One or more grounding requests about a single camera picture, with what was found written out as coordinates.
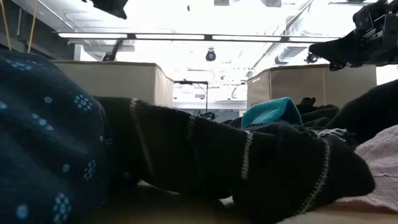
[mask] cardboard box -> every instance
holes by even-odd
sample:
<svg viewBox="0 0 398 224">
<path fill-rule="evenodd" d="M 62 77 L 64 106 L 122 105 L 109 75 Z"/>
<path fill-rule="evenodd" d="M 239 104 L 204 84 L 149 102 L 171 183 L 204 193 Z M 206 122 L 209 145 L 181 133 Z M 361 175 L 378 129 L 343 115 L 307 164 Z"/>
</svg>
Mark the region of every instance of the cardboard box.
<svg viewBox="0 0 398 224">
<path fill-rule="evenodd" d="M 174 81 L 154 63 L 53 60 L 69 78 L 93 96 L 137 98 L 173 107 Z"/>
<path fill-rule="evenodd" d="M 373 65 L 337 72 L 329 71 L 329 65 L 275 67 L 248 80 L 248 108 L 285 96 L 296 104 L 305 97 L 315 97 L 315 106 L 332 104 L 341 108 L 376 85 Z"/>
</svg>

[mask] white stripe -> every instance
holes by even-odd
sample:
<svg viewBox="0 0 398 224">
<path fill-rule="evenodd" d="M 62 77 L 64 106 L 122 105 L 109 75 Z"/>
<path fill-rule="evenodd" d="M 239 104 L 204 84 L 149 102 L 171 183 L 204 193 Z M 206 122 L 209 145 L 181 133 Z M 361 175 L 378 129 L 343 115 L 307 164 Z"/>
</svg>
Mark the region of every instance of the white stripe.
<svg viewBox="0 0 398 224">
<path fill-rule="evenodd" d="M 322 139 L 322 140 L 325 143 L 325 158 L 323 161 L 322 172 L 318 178 L 318 181 L 315 184 L 313 192 L 304 200 L 303 204 L 301 205 L 301 207 L 300 207 L 299 211 L 296 213 L 296 215 L 304 214 L 311 208 L 311 206 L 314 203 L 314 200 L 316 199 L 317 195 L 322 191 L 322 188 L 325 185 L 326 180 L 328 178 L 330 145 L 329 145 L 329 142 L 327 142 L 326 140 L 324 140 L 324 139 Z"/>
<path fill-rule="evenodd" d="M 189 116 L 188 130 L 187 130 L 188 141 L 191 141 L 192 133 L 193 133 L 193 126 L 195 125 L 195 120 L 196 120 L 196 117 L 194 115 Z"/>
<path fill-rule="evenodd" d="M 325 137 L 326 135 L 333 135 L 333 136 L 338 137 L 343 142 L 346 142 L 346 139 L 344 138 L 344 135 L 346 133 L 347 133 L 347 129 L 340 129 L 340 128 L 326 129 L 323 131 L 315 131 L 315 134 L 317 135 L 318 138 Z"/>
<path fill-rule="evenodd" d="M 152 163 L 152 159 L 150 158 L 150 154 L 149 154 L 149 150 L 148 150 L 147 144 L 145 143 L 144 133 L 142 132 L 142 129 L 141 129 L 140 125 L 139 125 L 139 119 L 138 119 L 138 116 L 137 116 L 137 113 L 136 113 L 136 106 L 137 106 L 137 99 L 133 98 L 131 100 L 131 104 L 130 104 L 130 110 L 131 110 L 131 114 L 132 114 L 132 119 L 133 119 L 134 125 L 136 127 L 136 131 L 138 133 L 138 136 L 139 136 L 141 148 L 142 148 L 142 151 L 144 152 L 144 157 L 145 157 L 145 160 L 147 162 L 149 171 L 150 171 L 150 173 L 152 174 L 152 176 L 155 179 L 154 166 L 153 166 L 153 163 Z"/>
<path fill-rule="evenodd" d="M 250 131 L 246 131 L 246 133 L 247 133 L 247 138 L 246 138 L 246 143 L 244 145 L 243 164 L 242 164 L 242 172 L 241 172 L 241 178 L 244 179 L 244 180 L 248 179 L 248 174 L 249 174 L 249 151 L 250 151 L 251 143 L 253 142 L 253 134 L 250 133 Z"/>
</svg>

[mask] security camera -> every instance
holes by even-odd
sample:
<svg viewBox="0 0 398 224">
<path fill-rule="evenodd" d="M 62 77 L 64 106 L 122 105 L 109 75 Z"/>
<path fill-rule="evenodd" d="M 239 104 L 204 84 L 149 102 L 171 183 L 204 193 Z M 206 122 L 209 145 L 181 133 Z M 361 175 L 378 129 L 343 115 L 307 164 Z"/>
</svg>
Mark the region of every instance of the security camera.
<svg viewBox="0 0 398 224">
<path fill-rule="evenodd" d="M 212 62 L 216 60 L 216 53 L 214 53 L 213 49 L 209 49 L 206 54 L 206 61 Z"/>
</svg>

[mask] ceiling light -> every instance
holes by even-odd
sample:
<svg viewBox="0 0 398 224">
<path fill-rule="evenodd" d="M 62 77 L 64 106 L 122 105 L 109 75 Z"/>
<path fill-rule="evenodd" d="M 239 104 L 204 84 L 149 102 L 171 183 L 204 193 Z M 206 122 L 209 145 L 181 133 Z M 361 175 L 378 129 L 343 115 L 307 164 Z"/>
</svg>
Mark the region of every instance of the ceiling light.
<svg viewBox="0 0 398 224">
<path fill-rule="evenodd" d="M 59 33 L 60 37 L 70 39 L 126 39 L 127 34 Z"/>
<path fill-rule="evenodd" d="M 214 40 L 240 40 L 240 41 L 264 41 L 264 42 L 279 42 L 280 37 L 255 37 L 255 36 L 237 36 L 237 35 L 214 35 Z"/>
<path fill-rule="evenodd" d="M 337 37 L 290 37 L 289 41 L 301 43 L 320 43 L 337 39 Z"/>
<path fill-rule="evenodd" d="M 137 39 L 166 39 L 166 40 L 203 40 L 204 35 L 181 35 L 181 34 L 137 34 Z"/>
</svg>

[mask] pink checkered fabric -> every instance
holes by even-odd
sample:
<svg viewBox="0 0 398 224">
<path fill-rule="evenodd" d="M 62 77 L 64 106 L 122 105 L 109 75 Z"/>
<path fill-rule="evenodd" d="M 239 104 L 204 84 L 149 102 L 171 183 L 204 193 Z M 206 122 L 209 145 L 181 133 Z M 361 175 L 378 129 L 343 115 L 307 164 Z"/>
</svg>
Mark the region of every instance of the pink checkered fabric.
<svg viewBox="0 0 398 224">
<path fill-rule="evenodd" d="M 387 128 L 356 148 L 369 165 L 376 188 L 362 197 L 348 197 L 337 202 L 362 202 L 398 212 L 398 125 Z"/>
</svg>

